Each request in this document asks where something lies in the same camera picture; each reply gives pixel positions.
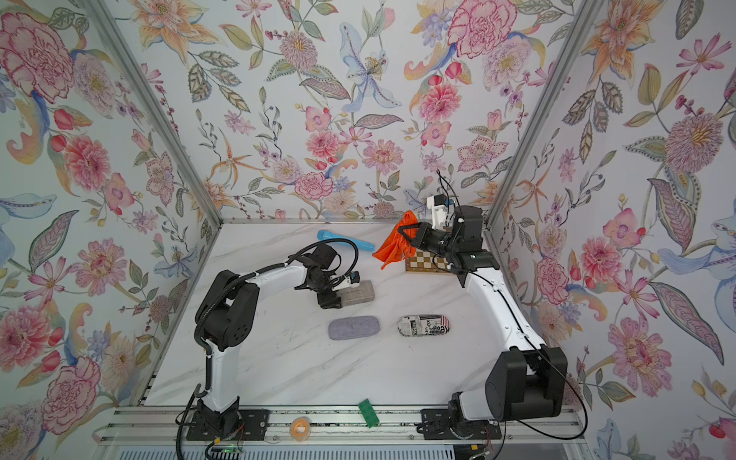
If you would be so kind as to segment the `orange fluffy cloth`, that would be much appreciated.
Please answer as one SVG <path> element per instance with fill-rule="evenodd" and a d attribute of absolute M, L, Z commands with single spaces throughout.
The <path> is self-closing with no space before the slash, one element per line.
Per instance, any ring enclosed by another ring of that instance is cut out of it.
<path fill-rule="evenodd" d="M 381 261 L 381 269 L 386 269 L 391 264 L 402 262 L 416 255 L 417 248 L 416 250 L 402 250 L 397 245 L 398 227 L 416 222 L 419 222 L 419 220 L 412 211 L 405 212 L 404 216 L 402 216 L 402 219 L 392 229 L 383 245 L 373 253 L 373 257 Z"/>

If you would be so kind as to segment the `grey beige eyeglass case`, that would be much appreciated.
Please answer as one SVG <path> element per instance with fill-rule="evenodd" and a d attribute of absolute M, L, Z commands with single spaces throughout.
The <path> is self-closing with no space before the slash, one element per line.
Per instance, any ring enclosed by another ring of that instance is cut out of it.
<path fill-rule="evenodd" d="M 375 291 L 371 281 L 361 281 L 360 283 L 350 285 L 350 287 L 339 289 L 337 296 L 340 306 L 345 308 L 373 302 L 375 300 Z"/>

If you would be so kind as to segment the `purple eyeglass case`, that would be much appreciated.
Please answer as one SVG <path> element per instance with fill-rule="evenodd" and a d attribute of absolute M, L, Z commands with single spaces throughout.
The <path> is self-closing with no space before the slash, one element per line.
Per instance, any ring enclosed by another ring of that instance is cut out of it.
<path fill-rule="evenodd" d="M 375 316 L 353 316 L 332 321 L 328 326 L 329 339 L 335 341 L 373 337 L 381 331 Z"/>

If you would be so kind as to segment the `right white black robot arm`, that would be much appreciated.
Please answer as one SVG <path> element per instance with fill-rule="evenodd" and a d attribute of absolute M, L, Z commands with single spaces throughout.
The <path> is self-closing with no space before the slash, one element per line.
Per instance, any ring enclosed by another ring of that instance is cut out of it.
<path fill-rule="evenodd" d="M 500 265 L 483 246 L 481 209 L 461 206 L 450 230 L 441 220 L 444 206 L 432 209 L 432 222 L 407 212 L 395 228 L 402 253 L 427 252 L 442 258 L 490 327 L 499 355 L 483 387 L 457 392 L 448 402 L 450 428 L 464 436 L 481 422 L 526 422 L 561 414 L 567 387 L 567 357 L 550 347 L 523 317 Z"/>

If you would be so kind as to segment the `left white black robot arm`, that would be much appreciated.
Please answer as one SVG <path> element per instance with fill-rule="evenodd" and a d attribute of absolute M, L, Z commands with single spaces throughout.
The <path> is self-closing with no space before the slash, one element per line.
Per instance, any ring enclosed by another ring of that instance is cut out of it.
<path fill-rule="evenodd" d="M 195 414 L 218 438 L 242 425 L 237 389 L 239 347 L 252 332 L 258 303 L 285 289 L 311 291 L 323 310 L 343 307 L 340 291 L 360 281 L 355 267 L 360 250 L 335 238 L 317 241 L 287 260 L 246 274 L 221 271 L 195 315 L 194 339 L 205 352 L 203 389 L 194 393 Z"/>

